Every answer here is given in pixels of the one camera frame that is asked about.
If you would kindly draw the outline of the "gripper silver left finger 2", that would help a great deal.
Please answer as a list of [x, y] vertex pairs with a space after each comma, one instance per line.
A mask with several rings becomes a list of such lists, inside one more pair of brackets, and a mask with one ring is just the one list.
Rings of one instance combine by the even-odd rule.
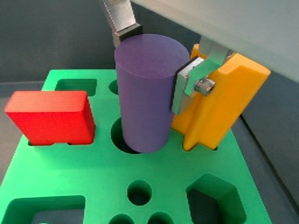
[[101, 7], [112, 30], [113, 45], [142, 33], [129, 0], [101, 0]]

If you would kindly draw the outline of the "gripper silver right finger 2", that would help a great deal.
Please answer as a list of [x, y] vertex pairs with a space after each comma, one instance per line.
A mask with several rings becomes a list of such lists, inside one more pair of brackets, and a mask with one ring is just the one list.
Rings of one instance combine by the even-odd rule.
[[196, 94], [207, 96], [215, 81], [209, 75], [224, 64], [229, 49], [207, 37], [200, 37], [198, 53], [176, 72], [176, 82], [172, 94], [172, 112], [178, 115], [189, 106]]

